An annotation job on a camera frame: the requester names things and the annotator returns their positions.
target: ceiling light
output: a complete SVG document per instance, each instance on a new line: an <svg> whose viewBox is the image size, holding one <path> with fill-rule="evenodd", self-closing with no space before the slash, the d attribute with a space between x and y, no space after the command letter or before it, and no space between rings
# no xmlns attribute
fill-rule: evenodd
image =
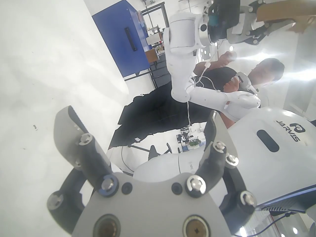
<svg viewBox="0 0 316 237"><path fill-rule="evenodd" d="M245 227L241 227L241 228L239 229L239 232L240 232L240 235L241 235L242 237L247 237L247 233L246 233Z"/></svg>

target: cable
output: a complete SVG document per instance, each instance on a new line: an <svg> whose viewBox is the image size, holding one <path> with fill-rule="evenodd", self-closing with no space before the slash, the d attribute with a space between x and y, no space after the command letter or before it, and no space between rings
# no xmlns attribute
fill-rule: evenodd
<svg viewBox="0 0 316 237"><path fill-rule="evenodd" d="M273 221L272 223L270 223L266 228L264 228L262 231L256 233L256 234L253 234L253 235L247 235L247 237L254 237L254 236L257 236L259 234L262 234L266 229L268 229L270 226L272 226L273 224L275 224L277 221L283 219L284 217L289 217L290 215L292 214L296 214L295 212L290 212L290 213L286 213L285 215L283 215L282 217L276 219L275 221Z"/></svg>
<svg viewBox="0 0 316 237"><path fill-rule="evenodd" d="M214 90L217 90L217 89L215 88L215 86L214 86L214 83L212 82L212 80L211 80L209 77L202 76L202 78L208 79L208 80L212 83L212 86L213 86Z"/></svg>
<svg viewBox="0 0 316 237"><path fill-rule="evenodd" d="M216 55L216 53L218 52L218 50L219 50L219 48L221 47L222 44L223 44L223 41L222 41L222 42L219 44L219 46L217 47L217 50L216 50L216 52L214 52L212 58L210 58L208 61L206 61L205 65L206 65L207 63L210 63L210 62L211 62L211 60L214 58L214 56ZM189 86L185 89L185 91L186 91L188 88L190 88L191 86L193 86L193 85L194 85L194 87L196 87L196 84L198 84L199 82L201 82L201 79L202 79L202 78L207 78L207 79L210 80L210 78L203 76L203 74L205 73L205 71L206 71L209 67L210 67L210 65L209 65L209 66L205 66L205 68L204 68L204 70L203 70L201 76L199 77L198 81L195 82L195 77L194 77L194 79L193 79L193 80L194 80L194 83L191 84L191 85L189 85ZM191 125L191 120L190 120L189 102L187 102L187 109L188 109L188 121L189 121L189 126L190 126L190 125Z"/></svg>
<svg viewBox="0 0 316 237"><path fill-rule="evenodd" d="M122 158L122 161L123 161L124 165L125 165L128 169L130 169L130 168L125 164L124 159L123 159L123 147L122 147L122 149L121 149L121 158Z"/></svg>

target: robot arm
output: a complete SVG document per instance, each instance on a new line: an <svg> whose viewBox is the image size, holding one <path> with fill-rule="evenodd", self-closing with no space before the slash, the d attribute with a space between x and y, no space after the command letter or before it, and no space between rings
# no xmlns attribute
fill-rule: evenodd
<svg viewBox="0 0 316 237"><path fill-rule="evenodd" d="M204 19L199 15L183 13L171 17L169 22L170 27L165 28L163 39L172 82L171 96L175 100L218 110L235 122L250 109L260 106L260 99L248 92L224 93L195 87L190 79L195 67L193 52L203 46L204 32L207 33Z"/></svg>

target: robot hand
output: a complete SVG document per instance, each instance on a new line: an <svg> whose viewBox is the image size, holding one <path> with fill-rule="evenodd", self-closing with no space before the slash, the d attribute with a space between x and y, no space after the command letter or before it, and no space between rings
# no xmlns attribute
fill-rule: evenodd
<svg viewBox="0 0 316 237"><path fill-rule="evenodd" d="M191 237L201 233L205 237L228 237L254 212L256 199L246 190L237 163L227 166L231 163L228 157L236 150L229 144L228 131L222 129L223 121L215 111L204 130L207 145L196 172L152 183L114 173L100 154L102 149L96 139L71 106L56 115L56 130L63 128L63 123L70 133L58 136L69 148L67 151L60 144L60 138L55 138L56 146L70 163L77 163L73 163L74 168L60 190L48 198L47 208L73 237L158 237L166 232L170 236ZM208 193L221 178L232 185L227 187L228 194L218 207ZM85 207L80 189L86 180L94 192Z"/></svg>

